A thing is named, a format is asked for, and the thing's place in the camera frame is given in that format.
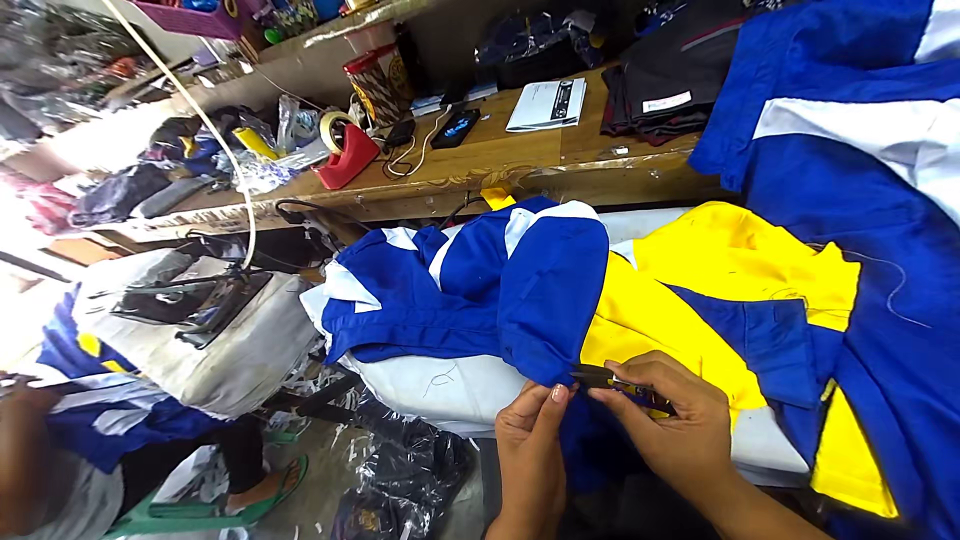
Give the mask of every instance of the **green flip-flop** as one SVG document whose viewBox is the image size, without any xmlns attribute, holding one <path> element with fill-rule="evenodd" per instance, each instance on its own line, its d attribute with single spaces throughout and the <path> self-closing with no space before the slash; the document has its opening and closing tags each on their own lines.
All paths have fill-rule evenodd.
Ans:
<svg viewBox="0 0 960 540">
<path fill-rule="evenodd" d="M 297 483 L 295 483 L 290 489 L 284 490 L 284 486 L 287 485 L 287 480 L 290 479 L 290 474 L 294 470 L 294 464 L 299 464 L 300 473 L 297 476 Z M 291 493 L 294 492 L 300 483 L 303 481 L 303 477 L 306 476 L 306 468 L 309 463 L 306 455 L 301 455 L 295 461 L 290 462 L 287 465 L 286 471 L 283 473 L 283 479 L 280 481 L 280 486 L 276 490 L 276 495 L 267 499 L 266 501 L 260 501 L 259 503 L 253 503 L 249 506 L 246 506 L 244 509 L 240 510 L 236 515 L 243 518 L 243 521 L 246 523 L 255 523 L 259 521 L 263 516 L 267 514 L 270 510 L 274 509 L 278 504 L 282 503 Z"/>
</svg>

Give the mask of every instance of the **purple basket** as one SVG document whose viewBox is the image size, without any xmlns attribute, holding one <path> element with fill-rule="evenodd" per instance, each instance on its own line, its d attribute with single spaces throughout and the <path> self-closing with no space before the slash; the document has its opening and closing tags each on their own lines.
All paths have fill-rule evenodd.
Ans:
<svg viewBox="0 0 960 540">
<path fill-rule="evenodd" d="M 239 39 L 243 30 L 243 19 L 249 16 L 246 5 L 237 0 L 221 0 L 217 10 L 211 13 L 136 0 L 132 2 L 163 30 L 190 36 Z"/>
</svg>

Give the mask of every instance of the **smartphone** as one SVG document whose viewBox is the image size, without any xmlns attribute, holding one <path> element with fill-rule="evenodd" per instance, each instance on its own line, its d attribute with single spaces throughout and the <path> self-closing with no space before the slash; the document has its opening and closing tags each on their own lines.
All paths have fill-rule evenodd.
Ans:
<svg viewBox="0 0 960 540">
<path fill-rule="evenodd" d="M 473 128 L 473 124 L 480 119 L 479 109 L 461 110 L 446 121 L 440 131 L 434 135 L 430 141 L 430 148 L 440 150 L 441 148 L 456 148 L 460 146 L 467 134 Z"/>
<path fill-rule="evenodd" d="M 383 143 L 384 148 L 396 148 L 410 142 L 416 128 L 417 121 L 413 118 L 395 123 Z"/>
</svg>

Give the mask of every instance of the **tape roll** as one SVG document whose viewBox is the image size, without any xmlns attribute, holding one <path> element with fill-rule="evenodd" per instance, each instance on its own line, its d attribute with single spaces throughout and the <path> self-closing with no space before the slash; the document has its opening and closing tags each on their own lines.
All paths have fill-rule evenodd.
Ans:
<svg viewBox="0 0 960 540">
<path fill-rule="evenodd" d="M 339 156 L 344 153 L 344 149 L 333 138 L 333 122 L 337 120 L 345 120 L 353 125 L 357 125 L 357 121 L 349 114 L 339 110 L 328 112 L 320 119 L 320 139 L 330 149 L 330 152 Z"/>
</svg>

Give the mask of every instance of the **wooden table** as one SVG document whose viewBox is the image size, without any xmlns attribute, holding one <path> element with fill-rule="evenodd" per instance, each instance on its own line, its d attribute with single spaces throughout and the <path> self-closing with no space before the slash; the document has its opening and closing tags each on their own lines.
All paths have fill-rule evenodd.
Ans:
<svg viewBox="0 0 960 540">
<path fill-rule="evenodd" d="M 326 189 L 311 171 L 288 185 L 254 196 L 259 230 L 289 227 L 274 210 L 274 201 L 296 198 L 334 207 L 362 221 L 442 218 L 483 187 L 505 186 L 517 198 L 546 195 L 556 201 L 577 199 L 594 206 L 671 200 L 707 200 L 723 196 L 719 180 L 694 172 L 686 164 L 699 135 L 685 135 L 660 147 L 632 137 L 600 135 L 607 87 L 600 69 L 585 72 L 587 95 L 580 125 L 526 134 L 509 134 L 507 120 L 520 90 L 506 90 L 470 104 L 481 120 L 457 148 L 433 151 L 429 144 L 423 167 L 393 181 L 375 162 L 339 190 Z M 418 119 L 418 148 L 405 159 L 420 159 L 423 138 L 437 114 Z M 463 213 L 489 208 L 470 205 Z M 248 229 L 243 197 L 235 191 L 198 193 L 168 215 L 131 219 L 94 228 L 122 243 L 183 237 L 196 229 L 205 233 L 239 233 Z"/>
</svg>

